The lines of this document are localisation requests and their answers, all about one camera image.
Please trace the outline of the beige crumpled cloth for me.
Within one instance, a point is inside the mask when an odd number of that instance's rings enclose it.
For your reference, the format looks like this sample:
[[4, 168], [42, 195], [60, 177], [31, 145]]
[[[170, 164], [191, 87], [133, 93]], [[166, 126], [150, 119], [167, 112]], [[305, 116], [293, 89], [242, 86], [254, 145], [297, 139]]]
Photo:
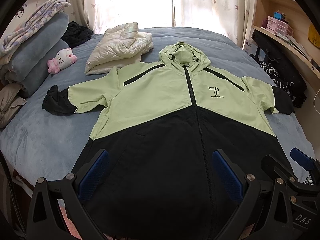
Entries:
[[27, 101], [18, 96], [23, 86], [19, 83], [10, 83], [1, 89], [1, 129], [13, 119], [16, 113], [24, 106]]

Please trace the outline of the blue fleece bed blanket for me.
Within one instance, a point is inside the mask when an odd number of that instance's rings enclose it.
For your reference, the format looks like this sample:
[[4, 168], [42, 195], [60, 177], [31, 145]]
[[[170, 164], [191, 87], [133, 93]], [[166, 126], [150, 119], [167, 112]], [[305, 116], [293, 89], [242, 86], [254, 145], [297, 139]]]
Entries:
[[[152, 28], [149, 33], [152, 34], [153, 48], [140, 62], [157, 62], [163, 48], [183, 42], [202, 51], [213, 67], [224, 69], [237, 77], [252, 77], [276, 87], [251, 57], [223, 35], [182, 27]], [[81, 114], [55, 115], [43, 109], [42, 105], [48, 90], [53, 86], [64, 90], [108, 74], [87, 76], [84, 73], [89, 56], [102, 38], [101, 35], [94, 35], [76, 47], [76, 63], [60, 74], [48, 77], [1, 132], [1, 152], [14, 169], [33, 185], [40, 177], [54, 181], [63, 179], [71, 172], [76, 173], [73, 167], [103, 107], [99, 105]], [[314, 152], [296, 119], [295, 111], [289, 115], [267, 111], [265, 115], [290, 162], [287, 168], [298, 182], [302, 182], [308, 172], [301, 166], [292, 166], [290, 152], [295, 147], [309, 157], [313, 157]]]

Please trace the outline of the green and black hooded jacket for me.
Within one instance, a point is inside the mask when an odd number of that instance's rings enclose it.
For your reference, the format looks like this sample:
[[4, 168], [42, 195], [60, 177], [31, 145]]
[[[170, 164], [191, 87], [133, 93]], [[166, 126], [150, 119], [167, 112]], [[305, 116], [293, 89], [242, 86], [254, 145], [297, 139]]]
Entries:
[[113, 68], [64, 90], [53, 86], [42, 107], [70, 115], [99, 105], [73, 171], [100, 149], [108, 152], [103, 178], [86, 192], [84, 206], [112, 237], [215, 237], [235, 209], [213, 168], [218, 149], [260, 180], [268, 180], [265, 155], [290, 167], [265, 115], [293, 113], [287, 92], [213, 67], [183, 42], [163, 48], [157, 62]]

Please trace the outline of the white cardboard box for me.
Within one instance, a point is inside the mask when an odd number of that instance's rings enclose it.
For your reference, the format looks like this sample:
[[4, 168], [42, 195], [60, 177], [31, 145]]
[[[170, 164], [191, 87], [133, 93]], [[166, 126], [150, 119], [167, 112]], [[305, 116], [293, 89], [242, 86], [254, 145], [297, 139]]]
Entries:
[[263, 62], [266, 56], [266, 53], [251, 40], [245, 41], [244, 51], [257, 63]]

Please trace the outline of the lower blue grey pillow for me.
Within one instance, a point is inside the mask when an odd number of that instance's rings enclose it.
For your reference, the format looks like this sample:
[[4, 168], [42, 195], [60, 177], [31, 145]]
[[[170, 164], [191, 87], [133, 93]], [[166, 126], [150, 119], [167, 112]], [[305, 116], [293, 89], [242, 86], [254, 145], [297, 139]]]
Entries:
[[49, 75], [47, 61], [56, 57], [57, 53], [69, 45], [63, 41], [59, 40], [42, 59], [33, 67], [25, 79], [21, 82], [23, 86], [23, 96], [28, 98], [32, 96], [42, 85], [44, 80]]

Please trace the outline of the black clothing heap by window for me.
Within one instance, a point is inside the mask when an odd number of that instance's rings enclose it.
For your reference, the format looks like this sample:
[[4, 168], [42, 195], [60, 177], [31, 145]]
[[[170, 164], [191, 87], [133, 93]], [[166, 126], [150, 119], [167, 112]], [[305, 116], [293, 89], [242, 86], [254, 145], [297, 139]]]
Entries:
[[61, 37], [70, 48], [75, 48], [91, 39], [93, 31], [83, 25], [72, 21], [68, 24], [66, 32]]

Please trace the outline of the floral purple folded quilt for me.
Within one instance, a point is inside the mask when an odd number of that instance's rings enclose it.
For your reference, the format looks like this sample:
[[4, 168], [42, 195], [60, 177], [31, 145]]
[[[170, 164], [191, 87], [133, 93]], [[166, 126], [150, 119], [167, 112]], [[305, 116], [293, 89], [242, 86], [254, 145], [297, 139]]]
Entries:
[[1, 45], [1, 55], [14, 51], [24, 41], [38, 32], [55, 14], [71, 5], [71, 0], [48, 0], [39, 6]]

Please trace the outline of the pink storage drawer boxes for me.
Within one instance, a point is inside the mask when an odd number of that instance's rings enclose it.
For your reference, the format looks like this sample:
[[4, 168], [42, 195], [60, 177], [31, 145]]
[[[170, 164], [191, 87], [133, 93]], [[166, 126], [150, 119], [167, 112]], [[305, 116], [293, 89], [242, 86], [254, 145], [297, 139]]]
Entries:
[[266, 29], [272, 30], [274, 33], [280, 33], [281, 35], [293, 35], [293, 29], [286, 23], [268, 16]]

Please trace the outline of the white floral curtains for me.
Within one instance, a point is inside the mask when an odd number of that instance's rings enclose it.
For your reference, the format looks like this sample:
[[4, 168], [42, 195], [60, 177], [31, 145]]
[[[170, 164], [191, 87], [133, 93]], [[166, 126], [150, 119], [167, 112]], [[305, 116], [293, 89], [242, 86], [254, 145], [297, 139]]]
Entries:
[[102, 34], [116, 25], [192, 27], [242, 46], [249, 38], [256, 0], [71, 0], [70, 20]]

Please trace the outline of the pink white cat plush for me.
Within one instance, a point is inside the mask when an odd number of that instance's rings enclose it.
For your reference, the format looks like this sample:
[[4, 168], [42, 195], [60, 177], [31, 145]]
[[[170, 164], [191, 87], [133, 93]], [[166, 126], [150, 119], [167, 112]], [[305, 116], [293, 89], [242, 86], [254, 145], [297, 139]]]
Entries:
[[71, 48], [62, 49], [57, 52], [56, 57], [47, 61], [48, 73], [52, 75], [57, 74], [76, 61], [77, 57], [73, 54]]

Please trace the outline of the wooden wall shelf unit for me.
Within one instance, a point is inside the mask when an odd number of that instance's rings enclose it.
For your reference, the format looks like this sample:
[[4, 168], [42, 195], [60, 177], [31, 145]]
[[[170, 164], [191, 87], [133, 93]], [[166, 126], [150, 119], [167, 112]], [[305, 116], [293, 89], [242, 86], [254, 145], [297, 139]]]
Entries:
[[319, 35], [295, 0], [256, 0], [249, 55], [293, 106], [306, 101], [307, 86], [319, 89]]

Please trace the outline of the yellow cloth on shelf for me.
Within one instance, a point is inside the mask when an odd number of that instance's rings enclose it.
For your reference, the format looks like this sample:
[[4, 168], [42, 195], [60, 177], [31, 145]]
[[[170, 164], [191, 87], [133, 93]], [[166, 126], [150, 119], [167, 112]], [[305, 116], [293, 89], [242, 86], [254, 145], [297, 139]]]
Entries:
[[318, 44], [320, 41], [320, 35], [313, 24], [310, 24], [308, 29], [308, 40], [313, 44]]

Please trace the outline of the black white patterned garment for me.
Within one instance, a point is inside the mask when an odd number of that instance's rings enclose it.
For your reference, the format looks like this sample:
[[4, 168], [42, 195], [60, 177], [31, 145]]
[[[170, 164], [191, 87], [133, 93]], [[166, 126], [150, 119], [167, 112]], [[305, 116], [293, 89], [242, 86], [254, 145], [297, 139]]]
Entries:
[[277, 87], [280, 87], [287, 92], [292, 100], [293, 106], [301, 108], [306, 101], [306, 95], [304, 94], [306, 91], [306, 84], [304, 80], [300, 81], [296, 75], [282, 74], [272, 65], [272, 63], [259, 61], [258, 64], [274, 81]]

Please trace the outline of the blue box on drawers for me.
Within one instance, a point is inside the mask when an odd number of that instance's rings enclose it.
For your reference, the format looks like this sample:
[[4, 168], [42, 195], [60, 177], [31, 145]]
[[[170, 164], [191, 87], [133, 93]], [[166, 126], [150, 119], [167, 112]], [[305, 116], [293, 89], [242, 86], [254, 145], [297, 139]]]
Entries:
[[286, 21], [286, 14], [279, 11], [275, 11], [273, 17], [280, 21]]

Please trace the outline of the folded cream puffer jacket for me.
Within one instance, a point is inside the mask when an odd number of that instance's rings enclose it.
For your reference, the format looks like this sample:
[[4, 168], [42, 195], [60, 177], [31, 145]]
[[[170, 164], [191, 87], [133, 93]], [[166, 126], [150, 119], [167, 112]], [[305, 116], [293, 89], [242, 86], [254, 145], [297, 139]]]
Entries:
[[140, 33], [137, 22], [107, 29], [86, 62], [85, 74], [104, 74], [140, 62], [152, 48], [152, 34]]

